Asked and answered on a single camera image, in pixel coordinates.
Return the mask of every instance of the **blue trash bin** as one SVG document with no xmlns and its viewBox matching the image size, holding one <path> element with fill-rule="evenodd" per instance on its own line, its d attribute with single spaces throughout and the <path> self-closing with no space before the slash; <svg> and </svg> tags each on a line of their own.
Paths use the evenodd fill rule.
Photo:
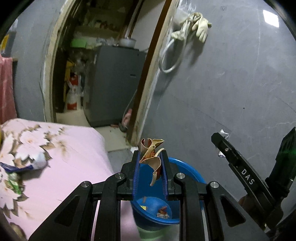
<svg viewBox="0 0 296 241">
<path fill-rule="evenodd" d="M 169 157 L 169 162 L 178 165 L 179 171 L 189 175 L 196 181 L 205 183 L 197 170 L 185 162 Z M 169 225 L 179 224 L 180 201 L 167 201 L 163 195 L 161 178 L 150 187 L 153 169 L 146 164 L 140 164 L 140 179 L 136 197 L 131 201 L 133 215 L 138 227 L 147 231 L 156 231 Z M 158 218 L 158 209 L 167 206 L 168 219 Z"/>
</svg>

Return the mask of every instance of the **yellow sign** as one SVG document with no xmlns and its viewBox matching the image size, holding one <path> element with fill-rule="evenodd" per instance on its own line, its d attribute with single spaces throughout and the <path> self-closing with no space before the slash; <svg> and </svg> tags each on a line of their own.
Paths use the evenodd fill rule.
<svg viewBox="0 0 296 241">
<path fill-rule="evenodd" d="M 0 44 L 0 52 L 5 50 L 8 39 L 9 39 L 9 34 L 5 35 L 4 39 L 2 40 L 2 42 Z"/>
</svg>

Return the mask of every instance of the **metal screw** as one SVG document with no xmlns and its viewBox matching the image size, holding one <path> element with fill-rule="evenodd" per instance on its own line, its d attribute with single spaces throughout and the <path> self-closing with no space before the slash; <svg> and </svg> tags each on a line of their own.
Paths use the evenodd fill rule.
<svg viewBox="0 0 296 241">
<path fill-rule="evenodd" d="M 121 172 L 118 172 L 118 173 L 115 174 L 115 177 L 116 177 L 117 179 L 122 179 L 122 178 L 124 178 L 124 174 L 121 173 Z"/>
<path fill-rule="evenodd" d="M 177 178 L 183 179 L 184 177 L 185 177 L 184 173 L 181 173 L 181 172 L 177 173 Z"/>
<path fill-rule="evenodd" d="M 89 186 L 89 184 L 90 184 L 89 181 L 83 181 L 80 185 L 81 185 L 83 188 L 86 188 L 86 187 Z"/>
<path fill-rule="evenodd" d="M 212 188 L 217 188 L 217 187 L 219 187 L 219 183 L 217 183 L 217 182 L 211 182 L 211 187 Z"/>
</svg>

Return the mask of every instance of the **red cloth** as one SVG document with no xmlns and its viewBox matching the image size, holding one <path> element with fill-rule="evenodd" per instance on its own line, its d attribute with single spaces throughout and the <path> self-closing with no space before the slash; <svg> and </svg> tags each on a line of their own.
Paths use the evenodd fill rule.
<svg viewBox="0 0 296 241">
<path fill-rule="evenodd" d="M 12 88 L 12 58 L 0 54 L 0 124 L 17 117 Z"/>
</svg>

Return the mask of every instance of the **wall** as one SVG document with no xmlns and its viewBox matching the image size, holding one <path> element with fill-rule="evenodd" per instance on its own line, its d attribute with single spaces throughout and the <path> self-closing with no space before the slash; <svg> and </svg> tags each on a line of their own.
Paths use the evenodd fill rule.
<svg viewBox="0 0 296 241">
<path fill-rule="evenodd" d="M 169 156 L 239 199 L 246 192 L 211 135 L 228 132 L 259 175 L 270 174 L 296 125 L 296 42 L 281 18 L 279 27 L 265 22 L 263 10 L 276 12 L 263 0 L 192 2 L 213 25 L 204 45 L 194 37 L 179 68 L 159 76 L 142 137 L 164 139 Z M 282 203 L 284 216 L 295 208 L 295 187 Z"/>
<path fill-rule="evenodd" d="M 35 0 L 19 17 L 12 56 L 18 58 L 14 82 L 19 118 L 44 121 L 42 70 L 52 29 L 65 0 Z"/>
<path fill-rule="evenodd" d="M 148 49 L 165 0 L 145 0 L 140 10 L 132 38 L 135 48 Z"/>
</svg>

